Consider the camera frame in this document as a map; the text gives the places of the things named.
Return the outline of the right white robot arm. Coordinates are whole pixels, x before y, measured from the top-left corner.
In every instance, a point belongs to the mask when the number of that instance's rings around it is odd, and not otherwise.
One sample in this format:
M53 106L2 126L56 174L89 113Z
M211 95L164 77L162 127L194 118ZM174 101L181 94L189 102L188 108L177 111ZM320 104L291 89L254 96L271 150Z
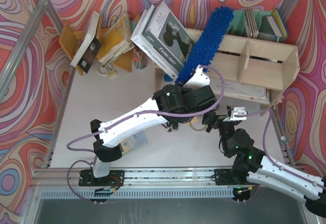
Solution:
M207 132L219 131L222 154L235 158L230 169L214 170L212 179L216 185L263 185L304 203L311 213L325 217L325 177L306 174L272 158L266 148L254 147L254 140L244 129L235 129L242 120L213 111L203 116L202 124L207 126Z

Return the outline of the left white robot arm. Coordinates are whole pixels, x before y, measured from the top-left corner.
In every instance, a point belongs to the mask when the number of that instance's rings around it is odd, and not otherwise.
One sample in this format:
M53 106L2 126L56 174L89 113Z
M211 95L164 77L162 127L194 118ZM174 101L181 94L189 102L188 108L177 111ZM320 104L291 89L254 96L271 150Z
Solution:
M211 87L198 89L166 85L151 98L127 114L109 121L91 121L95 134L93 144L97 159L93 162L95 178L109 175L112 162L122 157L121 142L152 126L168 123L177 126L190 121L198 112L210 111L217 106Z

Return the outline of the blue microfiber duster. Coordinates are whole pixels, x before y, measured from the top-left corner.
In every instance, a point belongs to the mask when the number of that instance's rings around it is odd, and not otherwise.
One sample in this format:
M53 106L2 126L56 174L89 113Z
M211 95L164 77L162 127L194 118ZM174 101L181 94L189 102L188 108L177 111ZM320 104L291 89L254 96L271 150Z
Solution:
M221 6L211 14L203 32L194 44L186 64L183 66L175 80L176 85L184 85L200 65L208 66L217 53L224 35L234 18L234 10Z

